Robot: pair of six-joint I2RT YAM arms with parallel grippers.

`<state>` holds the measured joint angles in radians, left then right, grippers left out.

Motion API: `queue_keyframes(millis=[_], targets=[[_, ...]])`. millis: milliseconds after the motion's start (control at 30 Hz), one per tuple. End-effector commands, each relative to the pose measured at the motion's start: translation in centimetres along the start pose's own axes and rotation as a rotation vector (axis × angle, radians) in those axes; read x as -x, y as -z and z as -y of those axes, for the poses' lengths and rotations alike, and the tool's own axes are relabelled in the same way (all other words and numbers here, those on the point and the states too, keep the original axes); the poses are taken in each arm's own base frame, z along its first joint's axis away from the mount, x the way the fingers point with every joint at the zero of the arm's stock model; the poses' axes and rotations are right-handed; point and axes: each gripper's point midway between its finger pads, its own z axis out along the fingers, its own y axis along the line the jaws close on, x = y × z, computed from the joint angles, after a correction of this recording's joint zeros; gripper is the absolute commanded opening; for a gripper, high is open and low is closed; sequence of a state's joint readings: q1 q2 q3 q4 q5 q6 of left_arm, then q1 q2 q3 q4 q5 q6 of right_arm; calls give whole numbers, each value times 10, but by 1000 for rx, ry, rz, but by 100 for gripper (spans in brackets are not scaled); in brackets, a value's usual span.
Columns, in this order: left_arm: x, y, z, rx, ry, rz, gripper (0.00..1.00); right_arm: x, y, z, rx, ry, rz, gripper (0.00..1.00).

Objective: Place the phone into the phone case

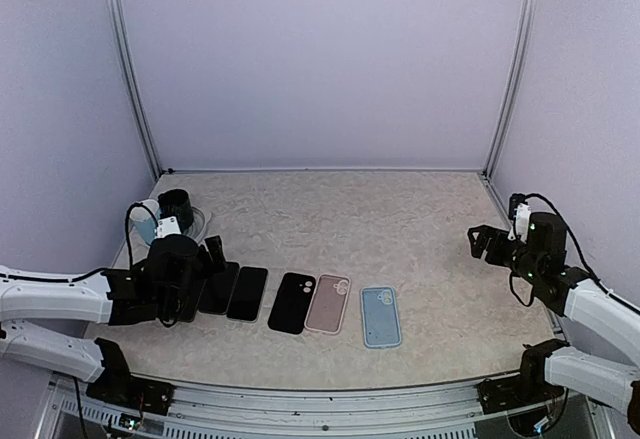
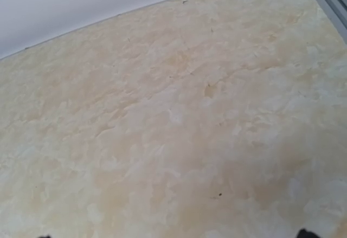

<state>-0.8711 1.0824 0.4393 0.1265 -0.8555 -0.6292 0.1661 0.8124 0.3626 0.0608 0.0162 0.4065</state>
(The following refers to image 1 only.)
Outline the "purple edged dark phone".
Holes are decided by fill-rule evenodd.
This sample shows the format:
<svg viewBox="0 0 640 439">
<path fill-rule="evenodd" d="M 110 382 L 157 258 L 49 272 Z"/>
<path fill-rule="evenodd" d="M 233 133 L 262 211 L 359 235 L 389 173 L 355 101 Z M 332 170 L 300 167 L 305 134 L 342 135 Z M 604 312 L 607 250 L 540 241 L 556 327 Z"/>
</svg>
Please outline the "purple edged dark phone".
<svg viewBox="0 0 640 439">
<path fill-rule="evenodd" d="M 213 274 L 205 283 L 198 305 L 203 314 L 225 315 L 238 278 L 240 265 L 228 262 L 223 272 Z"/>
</svg>

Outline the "light blue phone case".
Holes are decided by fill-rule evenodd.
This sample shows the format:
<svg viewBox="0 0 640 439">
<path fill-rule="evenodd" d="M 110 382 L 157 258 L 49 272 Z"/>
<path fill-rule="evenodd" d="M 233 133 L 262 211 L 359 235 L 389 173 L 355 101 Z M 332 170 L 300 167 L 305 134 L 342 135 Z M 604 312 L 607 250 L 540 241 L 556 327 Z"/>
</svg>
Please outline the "light blue phone case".
<svg viewBox="0 0 640 439">
<path fill-rule="evenodd" d="M 395 348 L 402 335 L 392 287 L 365 287 L 360 291 L 364 344 L 369 349 Z"/>
</svg>

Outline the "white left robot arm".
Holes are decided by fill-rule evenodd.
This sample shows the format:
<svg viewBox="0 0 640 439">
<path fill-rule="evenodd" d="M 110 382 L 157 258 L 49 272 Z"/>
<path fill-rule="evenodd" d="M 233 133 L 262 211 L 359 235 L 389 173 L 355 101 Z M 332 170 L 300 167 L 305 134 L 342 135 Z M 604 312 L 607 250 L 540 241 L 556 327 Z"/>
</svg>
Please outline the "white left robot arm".
<svg viewBox="0 0 640 439">
<path fill-rule="evenodd" d="M 128 269 L 99 268 L 81 276 L 27 275 L 1 270 L 1 354 L 79 379 L 99 382 L 121 404 L 140 393 L 119 346 L 36 325 L 38 319 L 108 326 L 159 321 L 170 328 L 191 320 L 205 283 L 226 268 L 222 240 L 199 245 L 171 234 L 155 239 L 145 259 Z"/>
</svg>

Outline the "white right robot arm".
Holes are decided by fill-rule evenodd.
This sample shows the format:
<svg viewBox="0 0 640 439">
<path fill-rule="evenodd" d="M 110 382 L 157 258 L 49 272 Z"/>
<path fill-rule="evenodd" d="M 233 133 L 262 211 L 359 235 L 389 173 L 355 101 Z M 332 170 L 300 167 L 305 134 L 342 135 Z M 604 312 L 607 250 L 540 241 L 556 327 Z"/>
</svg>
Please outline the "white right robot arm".
<svg viewBox="0 0 640 439">
<path fill-rule="evenodd" d="M 632 361 L 630 366 L 602 359 L 552 339 L 525 349 L 520 372 L 511 385 L 523 403 L 535 401 L 547 389 L 562 387 L 586 395 L 625 415 L 639 430 L 639 308 L 623 304 L 606 292 L 592 275 L 565 264 L 563 227 L 531 225 L 525 240 L 488 225 L 467 232 L 471 255 L 510 270 L 512 278 L 531 285 L 534 299 L 547 309 L 605 339 Z"/>
</svg>

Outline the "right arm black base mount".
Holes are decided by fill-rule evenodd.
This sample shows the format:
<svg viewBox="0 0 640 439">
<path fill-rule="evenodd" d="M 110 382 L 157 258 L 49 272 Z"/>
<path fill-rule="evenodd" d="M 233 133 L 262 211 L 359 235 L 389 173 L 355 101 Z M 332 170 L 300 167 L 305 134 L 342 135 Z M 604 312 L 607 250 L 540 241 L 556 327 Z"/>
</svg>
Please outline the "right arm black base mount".
<svg viewBox="0 0 640 439">
<path fill-rule="evenodd" d="M 561 397 L 565 389 L 545 379 L 545 363 L 554 352 L 568 346 L 560 339 L 525 345 L 516 375 L 485 379 L 476 386 L 483 413 L 504 412 Z"/>
</svg>

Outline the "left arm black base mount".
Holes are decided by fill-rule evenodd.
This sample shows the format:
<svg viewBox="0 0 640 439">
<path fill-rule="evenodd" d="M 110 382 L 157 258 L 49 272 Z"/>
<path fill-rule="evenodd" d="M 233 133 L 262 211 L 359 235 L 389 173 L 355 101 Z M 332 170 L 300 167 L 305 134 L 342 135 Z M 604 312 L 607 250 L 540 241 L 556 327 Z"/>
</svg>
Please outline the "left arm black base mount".
<svg viewBox="0 0 640 439">
<path fill-rule="evenodd" d="M 175 387 L 167 382 L 132 375 L 115 342 L 102 338 L 94 342 L 102 354 L 104 370 L 87 385 L 86 395 L 112 405 L 166 416 Z"/>
</svg>

